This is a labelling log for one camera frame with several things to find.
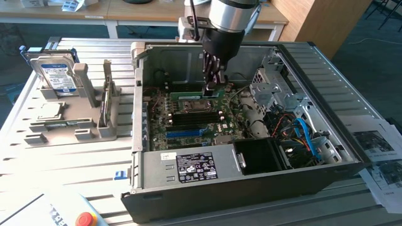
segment motherboard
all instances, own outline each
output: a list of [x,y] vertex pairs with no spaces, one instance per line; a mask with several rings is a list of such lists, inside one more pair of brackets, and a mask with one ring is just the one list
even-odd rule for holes
[[246,128],[236,120],[243,118],[243,113],[238,108],[231,109],[235,103],[230,104],[234,94],[230,85],[212,97],[203,97],[202,92],[146,88],[150,150],[223,145],[244,138]]

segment slotted metal table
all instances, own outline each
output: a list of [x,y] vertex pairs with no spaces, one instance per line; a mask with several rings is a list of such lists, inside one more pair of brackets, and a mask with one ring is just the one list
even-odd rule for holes
[[[11,203],[27,200],[40,186],[61,184],[91,202],[110,225],[135,226],[118,198],[112,196],[116,170],[131,165],[132,100],[135,75],[130,46],[139,40],[63,38],[57,48],[73,46],[88,64],[93,87],[103,86],[103,60],[112,60],[112,77],[122,87],[118,139],[110,142],[41,148],[32,152],[17,144],[0,150],[0,219]],[[381,115],[351,87],[319,50],[309,43],[283,43],[338,115]],[[35,73],[27,81],[16,105],[0,131],[3,141],[16,136],[19,123],[29,122],[31,105],[40,93]],[[373,199],[357,176],[333,183],[315,195],[154,222],[147,225],[402,225],[402,214],[389,214]]]

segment green circuit board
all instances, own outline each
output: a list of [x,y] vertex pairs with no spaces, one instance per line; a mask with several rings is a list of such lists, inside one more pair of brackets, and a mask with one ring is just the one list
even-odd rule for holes
[[[234,95],[235,91],[222,93],[222,97],[208,100],[172,100],[167,92],[154,93],[148,102],[148,116],[150,120],[150,151],[160,151],[198,146],[216,145],[214,143],[218,136],[230,137],[232,140],[242,139],[243,131],[236,124],[234,116],[230,110],[228,99]],[[219,117],[223,116],[223,120],[214,123],[199,124],[203,129],[202,136],[192,137],[175,137],[167,138],[166,127],[171,126],[170,118],[172,114],[191,114],[194,112],[212,113],[220,112]],[[234,110],[234,115],[238,118],[243,117],[242,112]]]

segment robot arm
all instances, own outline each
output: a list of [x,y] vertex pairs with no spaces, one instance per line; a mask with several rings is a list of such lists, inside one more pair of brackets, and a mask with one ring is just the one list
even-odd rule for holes
[[[186,13],[179,19],[180,40],[202,42],[204,96],[227,83],[223,72],[227,62],[238,54],[243,37],[250,32],[260,12],[258,0],[194,0],[184,2]],[[208,17],[199,14],[208,11]]]

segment red emergency stop button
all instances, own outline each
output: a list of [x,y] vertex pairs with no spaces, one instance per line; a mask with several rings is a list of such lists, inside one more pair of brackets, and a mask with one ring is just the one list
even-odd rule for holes
[[96,225],[96,216],[91,213],[84,212],[79,215],[75,221],[75,226],[95,226]]

